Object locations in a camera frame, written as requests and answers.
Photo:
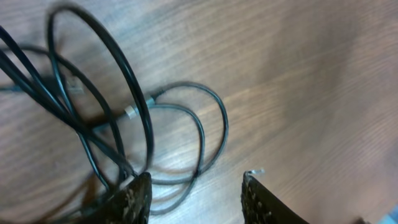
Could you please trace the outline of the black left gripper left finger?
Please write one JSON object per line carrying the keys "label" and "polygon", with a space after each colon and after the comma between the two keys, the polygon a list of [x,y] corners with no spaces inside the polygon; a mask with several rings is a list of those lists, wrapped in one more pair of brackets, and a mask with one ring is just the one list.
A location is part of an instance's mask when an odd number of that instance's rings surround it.
{"label": "black left gripper left finger", "polygon": [[147,223],[152,201],[152,178],[139,174],[124,187],[104,194],[83,210],[74,224]]}

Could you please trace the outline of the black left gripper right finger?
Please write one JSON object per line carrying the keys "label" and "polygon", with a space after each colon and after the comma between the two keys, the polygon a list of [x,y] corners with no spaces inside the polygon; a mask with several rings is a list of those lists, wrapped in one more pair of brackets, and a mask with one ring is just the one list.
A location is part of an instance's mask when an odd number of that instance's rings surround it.
{"label": "black left gripper right finger", "polygon": [[254,176],[263,170],[243,174],[241,206],[245,224],[308,224],[279,200]]}

